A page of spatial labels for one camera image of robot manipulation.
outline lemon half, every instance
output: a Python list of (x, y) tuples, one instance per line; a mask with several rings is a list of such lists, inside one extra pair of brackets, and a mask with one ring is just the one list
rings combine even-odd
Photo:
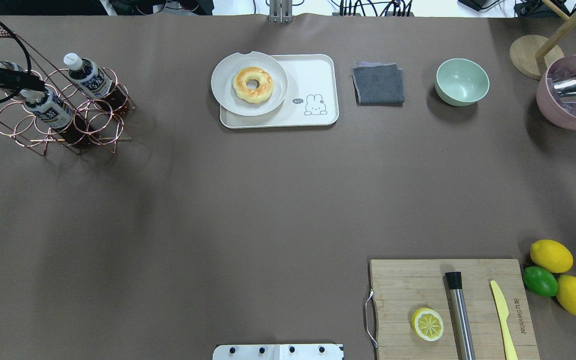
[(412, 314), (414, 333), (427, 342), (436, 342), (444, 334), (444, 321), (441, 315), (429, 307), (422, 307)]

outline folded cloth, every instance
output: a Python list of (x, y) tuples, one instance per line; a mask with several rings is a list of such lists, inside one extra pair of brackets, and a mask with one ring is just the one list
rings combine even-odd
[(397, 64), (357, 63), (352, 81), (361, 105), (398, 105), (405, 100), (403, 70)]

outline bottle label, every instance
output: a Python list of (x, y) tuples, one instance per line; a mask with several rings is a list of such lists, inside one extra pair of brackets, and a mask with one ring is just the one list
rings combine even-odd
[(42, 106), (41, 109), (32, 110), (32, 113), (52, 129), (61, 131), (73, 120), (73, 109), (52, 91), (49, 95), (50, 100), (46, 102), (46, 105)]
[(80, 89), (90, 98), (98, 99), (103, 98), (110, 92), (112, 81), (104, 71), (93, 63), (92, 73), (90, 76), (79, 82)]

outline wooden stand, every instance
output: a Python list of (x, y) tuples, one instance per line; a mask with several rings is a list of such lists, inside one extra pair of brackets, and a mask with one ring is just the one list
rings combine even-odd
[(566, 22), (550, 38), (526, 35), (516, 39), (510, 46), (510, 59), (514, 67), (523, 75), (535, 80), (541, 79), (542, 74), (550, 64), (564, 57), (564, 53), (557, 46), (557, 43), (576, 27), (576, 11), (572, 16), (567, 16), (551, 0), (542, 0), (542, 2)]

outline wooden base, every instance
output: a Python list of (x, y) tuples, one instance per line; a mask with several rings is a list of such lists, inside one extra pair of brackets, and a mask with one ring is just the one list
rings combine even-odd
[(514, 43), (510, 45), (510, 59), (514, 67), (529, 78), (535, 80), (541, 79), (542, 74), (548, 66), (564, 57), (562, 48), (555, 45), (555, 47), (546, 54), (544, 64), (540, 66), (535, 54), (546, 41), (548, 41), (548, 38), (540, 35), (525, 35), (516, 39)]

